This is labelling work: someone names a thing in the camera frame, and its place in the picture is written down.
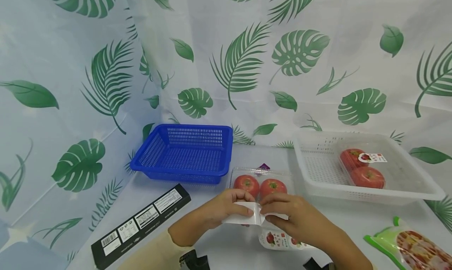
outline purple tag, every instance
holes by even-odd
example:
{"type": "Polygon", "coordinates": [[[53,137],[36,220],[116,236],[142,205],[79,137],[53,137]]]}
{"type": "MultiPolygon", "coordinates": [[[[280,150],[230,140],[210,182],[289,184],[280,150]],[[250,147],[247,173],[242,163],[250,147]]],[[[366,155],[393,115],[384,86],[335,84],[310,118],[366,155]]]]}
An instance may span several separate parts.
{"type": "Polygon", "coordinates": [[[262,169],[262,170],[270,170],[270,167],[267,164],[262,164],[261,166],[259,166],[258,169],[262,169]]]}

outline child's hand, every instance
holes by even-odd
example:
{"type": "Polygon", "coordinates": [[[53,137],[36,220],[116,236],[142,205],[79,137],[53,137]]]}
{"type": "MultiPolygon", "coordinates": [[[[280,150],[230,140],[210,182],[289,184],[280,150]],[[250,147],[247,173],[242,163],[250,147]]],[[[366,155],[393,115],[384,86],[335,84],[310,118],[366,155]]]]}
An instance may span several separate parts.
{"type": "Polygon", "coordinates": [[[273,215],[268,215],[265,219],[303,243],[323,249],[338,234],[342,234],[339,227],[300,196],[271,193],[260,204],[261,214],[286,214],[288,220],[273,215]]]}
{"type": "Polygon", "coordinates": [[[253,211],[243,205],[234,204],[236,201],[252,201],[256,199],[244,190],[226,189],[197,210],[194,210],[204,220],[208,229],[214,229],[232,214],[250,217],[253,211]]]}

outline black box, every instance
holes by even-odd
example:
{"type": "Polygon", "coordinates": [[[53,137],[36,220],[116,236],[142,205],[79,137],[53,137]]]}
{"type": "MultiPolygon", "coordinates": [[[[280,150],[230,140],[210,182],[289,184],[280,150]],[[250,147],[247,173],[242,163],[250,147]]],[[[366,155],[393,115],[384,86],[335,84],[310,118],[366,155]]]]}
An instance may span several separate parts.
{"type": "Polygon", "coordinates": [[[94,262],[104,270],[191,201],[178,184],[91,245],[94,262]]]}

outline white plastic basket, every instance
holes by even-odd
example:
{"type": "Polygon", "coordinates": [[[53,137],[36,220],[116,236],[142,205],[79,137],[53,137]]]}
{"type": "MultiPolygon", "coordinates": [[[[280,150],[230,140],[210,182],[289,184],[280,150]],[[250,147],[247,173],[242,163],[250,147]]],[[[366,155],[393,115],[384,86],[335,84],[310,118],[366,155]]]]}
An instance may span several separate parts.
{"type": "Polygon", "coordinates": [[[293,136],[295,153],[301,169],[306,192],[354,201],[405,205],[419,199],[440,201],[444,191],[414,159],[389,137],[365,133],[329,131],[298,131],[293,136]],[[351,186],[349,176],[341,166],[337,142],[350,141],[368,153],[386,154],[392,165],[385,176],[384,189],[351,186]]]}

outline leaf-patterned backdrop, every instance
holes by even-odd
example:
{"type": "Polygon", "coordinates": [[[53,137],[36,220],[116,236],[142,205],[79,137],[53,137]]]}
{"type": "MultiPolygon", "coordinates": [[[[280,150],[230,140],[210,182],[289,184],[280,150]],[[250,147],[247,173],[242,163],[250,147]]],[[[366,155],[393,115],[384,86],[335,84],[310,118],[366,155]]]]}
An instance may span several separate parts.
{"type": "MultiPolygon", "coordinates": [[[[135,0],[163,122],[380,133],[452,195],[450,0],[135,0]]],[[[452,199],[428,202],[452,232],[452,199]]]]}
{"type": "Polygon", "coordinates": [[[2,269],[74,259],[160,122],[381,133],[452,195],[449,2],[0,0],[2,269]]]}
{"type": "Polygon", "coordinates": [[[160,122],[128,1],[0,0],[1,269],[65,269],[160,122]]]}

